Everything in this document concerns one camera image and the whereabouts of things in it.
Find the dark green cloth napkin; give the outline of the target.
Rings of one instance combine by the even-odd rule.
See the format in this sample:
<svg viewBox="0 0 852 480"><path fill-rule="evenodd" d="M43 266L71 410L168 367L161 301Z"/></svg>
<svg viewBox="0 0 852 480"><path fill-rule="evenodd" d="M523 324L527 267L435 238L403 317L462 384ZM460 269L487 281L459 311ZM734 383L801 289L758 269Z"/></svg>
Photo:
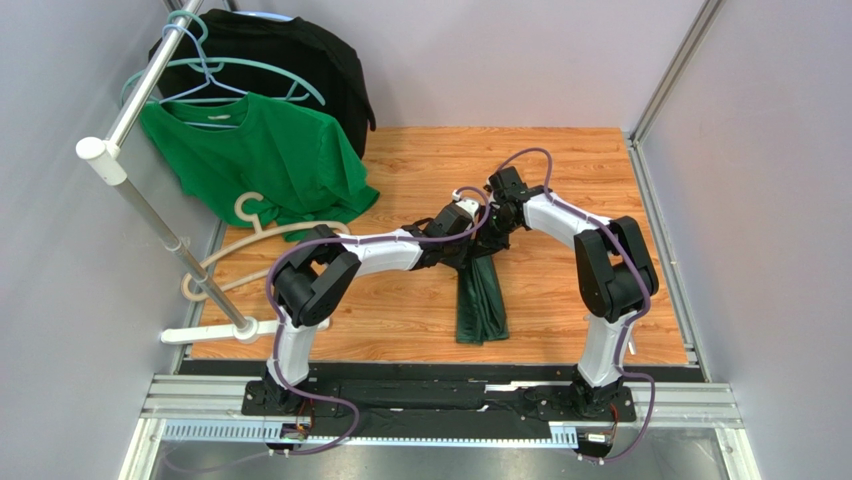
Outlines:
<svg viewBox="0 0 852 480"><path fill-rule="evenodd" d="M474 258L458 271L456 342L482 345L509 338L507 313L492 256Z"/></svg>

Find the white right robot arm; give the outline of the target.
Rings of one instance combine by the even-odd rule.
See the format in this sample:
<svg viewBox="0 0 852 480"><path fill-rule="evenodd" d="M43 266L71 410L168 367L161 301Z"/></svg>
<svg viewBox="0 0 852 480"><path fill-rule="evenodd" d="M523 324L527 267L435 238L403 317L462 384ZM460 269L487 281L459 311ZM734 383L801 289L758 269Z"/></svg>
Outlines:
<svg viewBox="0 0 852 480"><path fill-rule="evenodd" d="M633 324L650 309L659 279L638 221L611 219L565 202L542 189L489 195L491 213L479 230L479 245L508 246L524 228L570 247L580 295L589 311L584 351L572 389L585 402L602 402L623 382L623 359Z"/></svg>

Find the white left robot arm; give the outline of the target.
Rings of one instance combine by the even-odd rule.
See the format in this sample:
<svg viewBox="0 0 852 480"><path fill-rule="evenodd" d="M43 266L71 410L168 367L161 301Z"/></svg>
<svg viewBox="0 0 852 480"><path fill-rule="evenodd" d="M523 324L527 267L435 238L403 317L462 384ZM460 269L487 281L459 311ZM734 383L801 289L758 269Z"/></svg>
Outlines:
<svg viewBox="0 0 852 480"><path fill-rule="evenodd" d="M307 397L309 357L320 327L330 321L353 281L390 271L431 268L461 259L479 223L449 228L407 225L377 235L336 234L320 225L280 256L266 277L267 301L277 315L266 362L277 388Z"/></svg>

